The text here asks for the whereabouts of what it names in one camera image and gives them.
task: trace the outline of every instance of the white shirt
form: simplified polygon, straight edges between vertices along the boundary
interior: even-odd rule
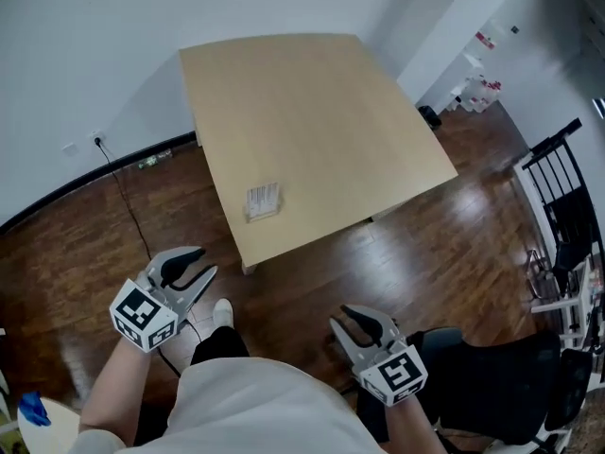
[[[216,358],[187,368],[163,437],[125,448],[104,430],[79,434],[70,454],[380,453],[338,393],[294,367]]]

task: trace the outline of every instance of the power outlet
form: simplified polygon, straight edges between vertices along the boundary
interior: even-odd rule
[[[95,139],[98,138],[101,140],[101,143],[105,142],[105,134],[101,130],[94,130],[92,133],[88,135],[93,144],[95,143]]]

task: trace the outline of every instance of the wooden table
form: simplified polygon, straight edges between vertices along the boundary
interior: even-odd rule
[[[243,266],[389,210],[457,175],[412,103],[353,35],[290,34],[181,50],[198,142]],[[278,182],[278,215],[246,192]]]

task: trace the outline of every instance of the shoe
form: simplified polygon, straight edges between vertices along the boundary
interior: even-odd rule
[[[233,306],[228,299],[219,299],[215,304],[215,310],[212,312],[212,321],[215,328],[229,326],[233,328]]]

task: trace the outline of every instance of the black cable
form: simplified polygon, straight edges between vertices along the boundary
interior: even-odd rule
[[[111,165],[112,161],[110,160],[110,157],[107,156],[107,153],[103,149],[101,140],[99,138],[95,139],[95,145],[101,150],[101,153],[103,153],[103,156],[105,156],[105,159],[107,160],[107,164]],[[136,230],[139,233],[139,237],[141,237],[141,240],[143,241],[143,245],[145,246],[145,252],[147,253],[147,258],[149,260],[151,260],[151,253],[149,252],[149,246],[147,244],[147,241],[145,240],[145,237],[143,236],[143,232],[141,232],[141,226],[139,225],[139,221],[136,219],[134,212],[132,212],[132,208],[130,207],[130,201],[128,199],[128,196],[125,193],[125,191],[122,190],[122,184],[117,179],[117,175],[115,175],[115,172],[113,170],[112,170],[112,175],[113,175],[113,178],[115,179],[115,182],[117,183],[117,187],[118,187],[118,190],[120,191],[120,195],[122,196],[122,200],[126,204],[126,208],[129,210],[129,214],[132,217],[132,221],[134,222],[134,225],[136,225]]]
[[[176,375],[178,378],[181,378],[181,372],[179,372],[177,368],[170,363],[170,361],[168,361],[168,358],[164,356],[164,353],[162,353],[162,348],[158,348],[158,355],[160,355],[164,363],[168,365],[168,368],[174,372],[174,375]]]
[[[100,138],[95,139],[95,145],[101,150],[101,153],[103,153],[103,156],[105,156],[105,159],[107,160],[107,164],[110,165],[112,163],[112,161],[110,160],[110,157],[107,156],[107,153],[103,149]],[[121,185],[120,181],[117,179],[117,175],[115,175],[113,170],[112,170],[112,175],[113,175],[113,178],[115,179],[115,182],[117,183],[117,188],[120,191],[122,200],[124,201],[126,208],[129,210],[129,214],[132,217],[132,221],[134,222],[134,225],[136,225],[136,230],[139,232],[139,237],[141,237],[141,240],[143,241],[143,245],[145,246],[145,252],[147,253],[147,258],[149,260],[151,260],[151,253],[149,252],[149,246],[147,245],[145,236],[143,236],[143,232],[141,232],[141,226],[139,225],[139,221],[136,219],[136,216],[134,215],[134,212],[132,212],[132,208],[130,207],[130,200],[129,200],[128,194],[126,192],[126,177],[124,178],[124,190],[122,190],[122,185]],[[198,330],[196,330],[196,328],[193,328],[193,329],[196,331],[196,334],[198,335],[198,338],[199,338]],[[177,370],[177,368],[172,363],[170,363],[168,358],[166,358],[164,356],[164,353],[162,353],[162,348],[158,348],[158,355],[160,355],[160,357],[162,358],[164,363],[168,366],[168,368],[174,372],[174,375],[176,375],[178,378],[181,378],[181,372],[179,372]]]
[[[195,326],[193,326],[193,325],[191,324],[191,322],[190,322],[190,321],[189,321],[187,318],[185,318],[185,322],[186,322],[187,324],[189,324],[189,326],[191,326],[191,329],[193,329],[193,330],[196,332],[196,335],[198,335],[198,340],[199,340],[199,342],[201,343],[201,336],[199,335],[199,332],[198,332],[198,330],[196,329],[196,327],[195,327]]]

